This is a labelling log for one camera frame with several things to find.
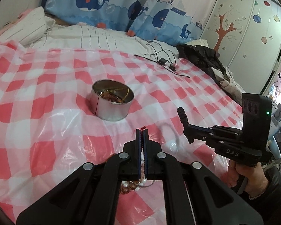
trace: pink pillow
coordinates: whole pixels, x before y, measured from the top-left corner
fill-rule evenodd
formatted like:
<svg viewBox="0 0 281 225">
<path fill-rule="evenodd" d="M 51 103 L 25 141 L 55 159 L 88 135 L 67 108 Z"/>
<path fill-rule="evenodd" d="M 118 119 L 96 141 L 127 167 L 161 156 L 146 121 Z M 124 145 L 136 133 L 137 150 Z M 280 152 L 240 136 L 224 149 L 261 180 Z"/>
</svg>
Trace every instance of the pink pillow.
<svg viewBox="0 0 281 225">
<path fill-rule="evenodd" d="M 27 9 L 26 11 L 20 13 L 20 15 L 18 16 L 18 19 L 16 21 L 9 23 L 8 25 L 4 26 L 2 30 L 0 30 L 0 35 L 2 35 L 5 31 L 7 31 L 8 29 L 10 29 L 14 25 L 16 25 L 21 20 L 23 20 L 32 10 L 34 10 L 34 9 Z"/>
</svg>

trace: white wardrobe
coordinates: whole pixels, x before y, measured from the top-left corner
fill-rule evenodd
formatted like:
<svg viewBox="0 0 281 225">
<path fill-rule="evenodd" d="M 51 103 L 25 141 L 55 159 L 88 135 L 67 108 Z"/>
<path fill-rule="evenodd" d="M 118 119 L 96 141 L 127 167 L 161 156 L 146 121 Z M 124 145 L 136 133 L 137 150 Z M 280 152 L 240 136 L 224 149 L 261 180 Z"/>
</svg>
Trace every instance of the white wardrobe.
<svg viewBox="0 0 281 225">
<path fill-rule="evenodd" d="M 217 0 L 201 39 L 246 92 L 263 93 L 281 62 L 281 7 L 277 0 Z"/>
</svg>

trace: blue curtain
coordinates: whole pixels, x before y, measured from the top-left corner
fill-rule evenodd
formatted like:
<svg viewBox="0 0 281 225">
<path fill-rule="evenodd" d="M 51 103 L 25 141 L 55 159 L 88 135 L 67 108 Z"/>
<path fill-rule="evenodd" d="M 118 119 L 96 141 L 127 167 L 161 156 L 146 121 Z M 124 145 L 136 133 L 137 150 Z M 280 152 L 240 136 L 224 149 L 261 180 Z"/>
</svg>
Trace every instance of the blue curtain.
<svg viewBox="0 0 281 225">
<path fill-rule="evenodd" d="M 126 31 L 170 45 L 198 39 L 215 0 L 47 0 L 45 10 L 76 25 Z"/>
</svg>

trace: black jacket sleeve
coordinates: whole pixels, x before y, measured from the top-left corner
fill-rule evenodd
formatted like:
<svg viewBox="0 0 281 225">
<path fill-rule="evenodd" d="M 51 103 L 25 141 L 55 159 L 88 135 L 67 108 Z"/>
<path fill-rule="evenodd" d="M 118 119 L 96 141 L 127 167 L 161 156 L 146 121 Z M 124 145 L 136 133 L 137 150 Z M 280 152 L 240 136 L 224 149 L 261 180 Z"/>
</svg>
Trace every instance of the black jacket sleeve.
<svg viewBox="0 0 281 225">
<path fill-rule="evenodd" d="M 269 224 L 271 217 L 281 210 L 281 173 L 276 167 L 272 167 L 265 172 L 265 176 L 269 182 L 266 191 L 254 200 L 250 200 L 246 193 L 243 199 L 261 214 L 265 224 Z M 279 225 L 275 218 L 274 220 L 274 224 Z"/>
</svg>

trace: white cloth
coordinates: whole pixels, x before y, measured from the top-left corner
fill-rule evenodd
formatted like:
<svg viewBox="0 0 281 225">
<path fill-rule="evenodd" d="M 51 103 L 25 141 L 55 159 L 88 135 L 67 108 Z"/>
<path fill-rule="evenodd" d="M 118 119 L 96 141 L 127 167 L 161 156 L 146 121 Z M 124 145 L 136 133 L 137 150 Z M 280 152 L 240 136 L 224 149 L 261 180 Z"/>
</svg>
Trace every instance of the white cloth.
<svg viewBox="0 0 281 225">
<path fill-rule="evenodd" d="M 185 44 L 191 45 L 191 46 L 206 46 L 206 47 L 210 48 L 207 43 L 207 40 L 192 40 L 192 41 L 186 42 Z"/>
<path fill-rule="evenodd" d="M 165 58 L 173 64 L 175 64 L 175 60 L 178 62 L 178 50 L 167 43 L 156 40 L 147 42 L 136 36 L 129 37 L 123 31 L 100 29 L 91 25 L 55 25 L 41 39 L 27 47 L 41 50 L 51 48 L 102 49 L 142 57 L 145 55 L 146 58 L 154 61 Z"/>
<path fill-rule="evenodd" d="M 241 95 L 242 93 L 245 93 L 244 89 L 235 82 L 231 71 L 226 68 L 225 75 L 222 74 L 222 72 L 218 69 L 211 68 L 214 72 L 215 78 L 220 82 L 220 85 L 223 90 L 230 93 L 234 100 L 242 105 Z"/>
<path fill-rule="evenodd" d="M 44 9 L 37 7 L 23 20 L 0 35 L 0 41 L 15 40 L 23 46 L 29 45 L 41 38 L 48 29 L 47 22 L 52 26 L 53 21 L 45 19 Z"/>
</svg>

